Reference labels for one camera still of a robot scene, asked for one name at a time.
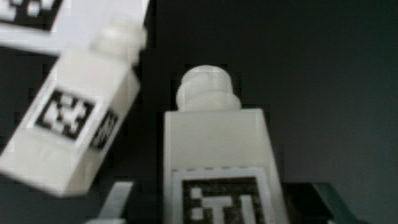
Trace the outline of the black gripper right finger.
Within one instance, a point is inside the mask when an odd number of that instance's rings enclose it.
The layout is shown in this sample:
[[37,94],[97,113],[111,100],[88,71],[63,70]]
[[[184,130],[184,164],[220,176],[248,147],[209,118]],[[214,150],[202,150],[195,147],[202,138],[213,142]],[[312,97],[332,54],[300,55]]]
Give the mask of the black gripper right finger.
[[360,220],[330,183],[282,184],[291,224],[369,224]]

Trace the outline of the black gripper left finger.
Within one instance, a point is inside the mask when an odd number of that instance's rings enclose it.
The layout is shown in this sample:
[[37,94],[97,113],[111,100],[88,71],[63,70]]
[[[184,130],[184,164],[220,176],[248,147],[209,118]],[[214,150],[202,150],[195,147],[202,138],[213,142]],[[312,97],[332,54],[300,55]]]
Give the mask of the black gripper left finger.
[[97,217],[85,224],[126,224],[122,211],[133,189],[131,182],[117,182],[111,186]]

